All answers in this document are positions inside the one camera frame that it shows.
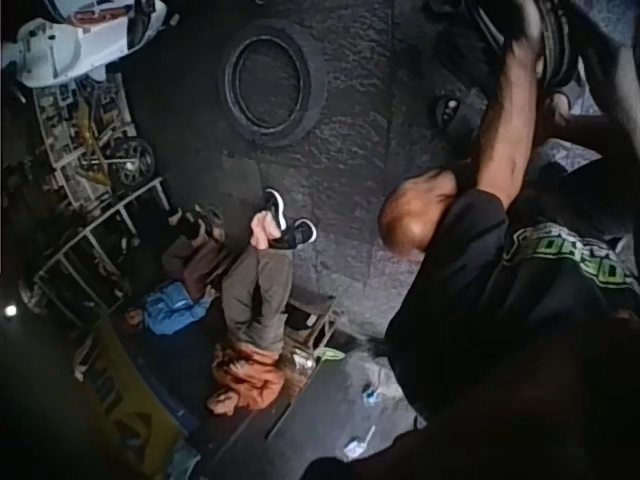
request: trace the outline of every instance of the person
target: person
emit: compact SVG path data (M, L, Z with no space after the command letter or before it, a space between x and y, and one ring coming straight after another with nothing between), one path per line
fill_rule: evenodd
M216 347L212 368L221 388L207 401L216 415L231 415L237 407L265 408L280 393L284 376L277 361L293 281L292 253L317 237L306 218L287 226L284 201L274 189L265 190L265 208L253 217L251 231L250 244L222 281L228 342Z
M521 192L536 133L542 26L534 0L508 4L513 31L472 184L452 171L410 180L380 215L386 245L423 253L385 340L427 426L369 458L318 459L304 480L640 474L640 288L607 243L637 213L635 67L576 11L570 27L609 118L565 116L553 127L608 158Z
M172 335L206 314L217 292L208 285L216 264L224 232L190 212L178 210L169 224L178 239L163 253L162 266L170 282L147 295L142 308L129 310L126 322L133 328L145 326L156 335Z

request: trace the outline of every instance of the black t-shirt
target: black t-shirt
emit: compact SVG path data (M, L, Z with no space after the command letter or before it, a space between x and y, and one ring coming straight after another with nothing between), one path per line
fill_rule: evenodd
M386 339L400 386L428 418L542 331L639 307L638 282L605 243L539 215L508 219L497 197L470 190L443 218Z

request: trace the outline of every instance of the gray pants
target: gray pants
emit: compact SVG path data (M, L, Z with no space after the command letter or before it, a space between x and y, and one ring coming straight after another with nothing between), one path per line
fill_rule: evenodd
M222 282L222 309L229 336L270 352L284 340L284 307L293 276L290 250L257 250L249 245ZM253 292L260 288L262 309L253 315Z

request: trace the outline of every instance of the wheel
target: wheel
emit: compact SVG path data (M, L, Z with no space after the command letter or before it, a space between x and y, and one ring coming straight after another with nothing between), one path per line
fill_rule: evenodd
M258 41L275 42L293 60L298 73L297 104L280 125L257 120L240 95L240 70L248 47ZM326 66L311 35L285 20L260 20L236 35L223 56L218 83L222 105L234 127L249 140L268 147L288 145L305 135L320 118L326 99Z
M109 163L111 186L116 191L132 191L151 181L156 171L156 157L151 146L140 137L115 140L108 149L106 160L137 159L137 162Z

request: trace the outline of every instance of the tire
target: tire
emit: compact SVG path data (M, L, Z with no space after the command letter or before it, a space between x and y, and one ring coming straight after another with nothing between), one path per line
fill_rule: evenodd
M134 152L140 163L132 172L126 163L110 163L111 188L117 192L135 191L151 181L156 171L156 157L151 146L140 137L124 137L114 140L106 155L107 160L131 158Z
M238 76L247 47L255 41L270 40L284 48L296 65L299 76L298 103L281 125L260 125L247 115L240 99ZM327 70L322 52L311 35L285 20L251 23L229 43L218 76L222 105L242 136L267 147L289 145L302 138L320 118L326 100Z

